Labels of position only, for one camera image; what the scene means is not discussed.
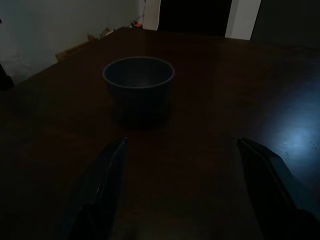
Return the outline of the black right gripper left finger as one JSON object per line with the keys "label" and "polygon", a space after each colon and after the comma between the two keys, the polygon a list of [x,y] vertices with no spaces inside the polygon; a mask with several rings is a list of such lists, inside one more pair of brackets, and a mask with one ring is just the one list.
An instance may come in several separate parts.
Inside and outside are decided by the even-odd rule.
{"label": "black right gripper left finger", "polygon": [[62,219],[64,240],[107,240],[112,232],[128,139],[108,144],[81,177]]}

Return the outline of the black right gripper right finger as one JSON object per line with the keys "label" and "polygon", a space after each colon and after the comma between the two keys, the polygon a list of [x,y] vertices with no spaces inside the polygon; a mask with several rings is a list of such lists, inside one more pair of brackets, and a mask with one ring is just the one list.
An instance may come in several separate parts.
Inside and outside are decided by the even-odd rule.
{"label": "black right gripper right finger", "polygon": [[237,140],[246,188],[266,240],[318,240],[320,205],[282,158],[248,138]]}

